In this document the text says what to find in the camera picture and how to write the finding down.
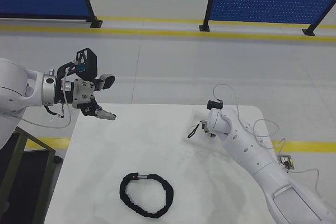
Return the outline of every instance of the black bracket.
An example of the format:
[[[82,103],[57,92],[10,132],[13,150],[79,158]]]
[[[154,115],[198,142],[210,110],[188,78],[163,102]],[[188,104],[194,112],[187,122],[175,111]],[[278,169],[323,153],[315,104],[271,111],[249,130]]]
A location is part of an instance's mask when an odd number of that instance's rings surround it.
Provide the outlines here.
[[[307,29],[302,29],[302,32],[305,34],[305,36],[315,36],[314,32],[308,32]]]
[[[103,23],[102,20],[98,20],[97,17],[95,16],[95,19],[92,20],[86,20],[86,22],[91,22],[90,28],[101,28],[101,25]]]
[[[215,101],[209,100],[207,103],[207,109],[211,110],[213,108],[218,109],[218,110],[223,109],[223,101],[215,102]]]
[[[199,31],[201,32],[210,32],[210,28],[209,28],[209,25],[199,25]]]

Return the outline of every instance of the black cable lock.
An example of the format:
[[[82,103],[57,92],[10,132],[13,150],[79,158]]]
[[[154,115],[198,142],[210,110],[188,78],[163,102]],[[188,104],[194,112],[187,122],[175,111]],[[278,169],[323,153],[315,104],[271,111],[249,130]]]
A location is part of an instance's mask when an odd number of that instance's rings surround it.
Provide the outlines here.
[[[198,127],[199,127],[199,123],[197,124],[197,126],[195,126],[192,132],[188,134],[187,138],[191,138],[193,135],[195,135],[195,132],[197,131]]]
[[[157,180],[159,183],[162,184],[163,189],[166,191],[166,205],[163,208],[161,208],[158,212],[149,213],[143,210],[140,206],[133,204],[133,202],[130,201],[126,193],[126,187],[131,180],[139,180],[139,179],[153,179],[153,180]],[[168,181],[166,181],[165,179],[163,179],[161,176],[157,174],[139,175],[136,172],[136,173],[128,174],[127,176],[123,178],[121,185],[119,187],[119,196],[126,206],[128,206],[130,209],[134,210],[141,216],[148,217],[148,218],[159,218],[163,216],[168,211],[169,207],[172,205],[173,188],[168,183]]]

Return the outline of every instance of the black cable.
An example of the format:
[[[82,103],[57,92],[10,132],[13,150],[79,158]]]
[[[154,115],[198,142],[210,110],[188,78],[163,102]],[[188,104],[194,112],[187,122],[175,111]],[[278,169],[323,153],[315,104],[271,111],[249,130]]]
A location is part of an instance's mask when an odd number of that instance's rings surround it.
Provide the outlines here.
[[[199,127],[199,124],[197,124],[197,126],[192,130],[192,132],[190,132],[190,134],[188,134],[187,138],[191,138],[195,134],[195,132],[197,131],[198,127]]]
[[[49,109],[48,106],[44,106],[44,107],[45,107],[47,113],[52,114],[52,115],[54,115],[54,116],[57,115],[57,116],[59,116],[60,118],[64,118],[64,116],[62,116],[62,115],[60,115],[60,114],[58,114],[58,113],[52,112],[52,111]]]
[[[166,205],[163,208],[161,208],[159,211],[157,211],[156,213],[150,213],[150,212],[145,211],[140,206],[134,204],[126,193],[126,187],[129,184],[129,182],[131,182],[132,180],[139,180],[139,179],[140,179],[139,174],[137,172],[128,174],[127,176],[123,178],[121,185],[119,186],[119,196],[121,200],[126,206],[128,206],[130,209],[134,210],[141,216],[144,216],[147,218],[159,218],[163,216],[168,211],[169,207],[173,203],[174,191],[173,191],[172,186],[168,183],[168,181],[166,181],[165,179],[163,179],[161,176],[157,174],[147,175],[145,179],[153,179],[153,180],[158,181],[159,183],[162,184],[163,189],[166,191]]]
[[[284,166],[287,168],[287,172],[289,172],[290,171],[290,163],[288,161],[285,161]]]

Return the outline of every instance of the blue fence panel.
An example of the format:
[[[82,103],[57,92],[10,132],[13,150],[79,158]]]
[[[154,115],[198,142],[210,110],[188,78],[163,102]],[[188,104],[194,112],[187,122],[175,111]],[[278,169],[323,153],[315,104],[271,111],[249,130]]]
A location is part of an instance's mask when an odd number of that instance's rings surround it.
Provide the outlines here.
[[[213,0],[210,20],[314,24],[332,0]]]
[[[0,14],[90,16],[85,0],[0,0]]]

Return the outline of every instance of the white table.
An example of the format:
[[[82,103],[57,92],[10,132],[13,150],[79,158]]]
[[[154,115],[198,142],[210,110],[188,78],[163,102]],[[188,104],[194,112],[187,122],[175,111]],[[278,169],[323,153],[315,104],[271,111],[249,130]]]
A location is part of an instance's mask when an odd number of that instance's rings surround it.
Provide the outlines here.
[[[226,156],[218,138],[199,128],[186,140],[192,114],[207,116],[205,105],[102,106],[117,119],[80,114],[46,224],[275,223],[259,186]],[[250,124],[263,118],[254,106],[241,106],[240,113]],[[263,122],[256,130],[268,134]],[[161,218],[144,218],[120,200],[120,182],[131,172],[158,174],[174,188],[173,204]],[[165,204],[165,191],[154,180],[131,182],[127,191],[150,212]]]

